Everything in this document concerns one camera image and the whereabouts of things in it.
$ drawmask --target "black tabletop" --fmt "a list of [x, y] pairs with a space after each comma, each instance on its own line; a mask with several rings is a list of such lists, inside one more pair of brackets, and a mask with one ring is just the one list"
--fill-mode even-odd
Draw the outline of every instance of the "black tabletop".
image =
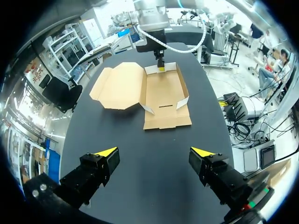
[[[182, 23], [182, 26], [169, 27], [165, 30], [166, 40], [170, 42], [181, 42], [186, 45], [197, 45], [203, 35], [203, 29], [191, 24]], [[202, 45], [206, 46], [208, 51], [214, 51], [214, 45], [211, 34], [206, 33]]]
[[[187, 50], [182, 43], [172, 47]], [[114, 224], [220, 223], [226, 205], [204, 188], [188, 163], [191, 146], [233, 155], [228, 130], [210, 82], [194, 55], [165, 51], [165, 62], [176, 62], [189, 90], [191, 126], [143, 130], [144, 110], [107, 110], [89, 92], [105, 67], [137, 62], [157, 64], [152, 52], [135, 49], [108, 58], [90, 80], [72, 116], [64, 143], [61, 177], [79, 165], [80, 156], [118, 146], [121, 162], [105, 188], [82, 211]]]

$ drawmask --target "person sitting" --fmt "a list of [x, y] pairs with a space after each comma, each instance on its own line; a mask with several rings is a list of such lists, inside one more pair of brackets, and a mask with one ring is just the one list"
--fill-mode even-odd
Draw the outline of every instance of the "person sitting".
[[267, 66], [270, 67], [273, 72], [260, 68], [258, 71], [258, 78], [260, 81], [260, 95], [262, 98], [266, 98], [268, 93], [272, 90], [272, 88], [278, 87], [279, 83], [283, 81], [288, 72], [290, 71], [289, 62], [289, 54], [286, 50], [282, 49], [280, 58], [276, 60], [274, 65], [271, 65], [267, 62]]

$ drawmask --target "person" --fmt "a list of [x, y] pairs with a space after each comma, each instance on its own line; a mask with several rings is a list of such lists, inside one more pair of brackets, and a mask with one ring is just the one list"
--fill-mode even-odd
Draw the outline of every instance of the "person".
[[285, 79], [286, 75], [290, 71], [289, 54], [286, 50], [282, 49], [280, 58], [275, 61], [274, 65], [267, 63], [267, 65], [273, 70], [273, 72], [260, 68], [258, 71], [258, 78], [260, 82], [260, 95], [266, 98], [272, 87], [278, 87], [279, 83]]
[[250, 26], [249, 34], [251, 34], [252, 37], [252, 43], [251, 43], [251, 52], [247, 54], [247, 57], [253, 57], [257, 55], [257, 49], [260, 46], [259, 42], [263, 37], [263, 32], [259, 30], [253, 23]]

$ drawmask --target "jeans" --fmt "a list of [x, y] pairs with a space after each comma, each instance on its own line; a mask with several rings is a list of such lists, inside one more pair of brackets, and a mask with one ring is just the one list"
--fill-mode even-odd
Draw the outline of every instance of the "jeans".
[[277, 86], [274, 79], [274, 74], [264, 68], [260, 68], [258, 71], [258, 78], [260, 80], [260, 95], [263, 98], [266, 98], [268, 93], [273, 89], [273, 87]]

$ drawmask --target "blue panel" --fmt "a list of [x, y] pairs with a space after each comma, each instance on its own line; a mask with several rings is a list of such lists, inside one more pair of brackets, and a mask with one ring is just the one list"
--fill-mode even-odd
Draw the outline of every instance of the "blue panel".
[[60, 155], [50, 150], [50, 158], [49, 158], [49, 173], [48, 176], [54, 180], [56, 183], [59, 183], [59, 163], [60, 163]]

